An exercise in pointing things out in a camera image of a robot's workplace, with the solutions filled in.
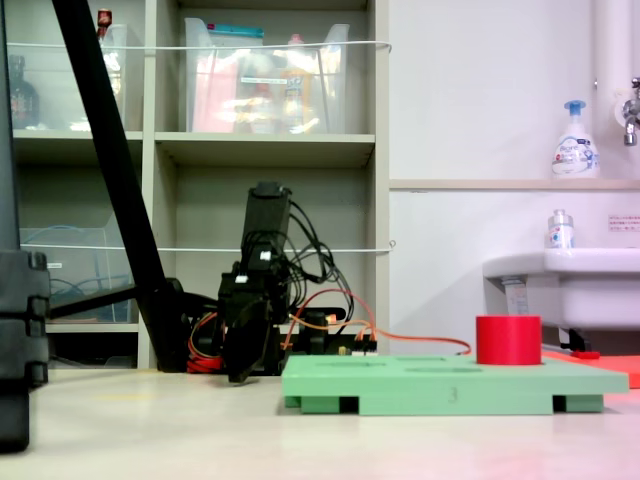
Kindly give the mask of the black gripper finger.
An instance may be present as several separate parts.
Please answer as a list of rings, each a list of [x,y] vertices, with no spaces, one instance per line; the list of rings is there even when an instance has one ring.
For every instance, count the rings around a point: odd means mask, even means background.
[[[250,310],[251,373],[255,371],[272,374],[275,369],[275,333],[271,321],[272,309],[268,300],[258,300]]]
[[[251,373],[255,363],[254,320],[255,301],[244,303],[228,302],[225,311],[227,327],[223,358],[228,379],[231,383],[243,383]]]

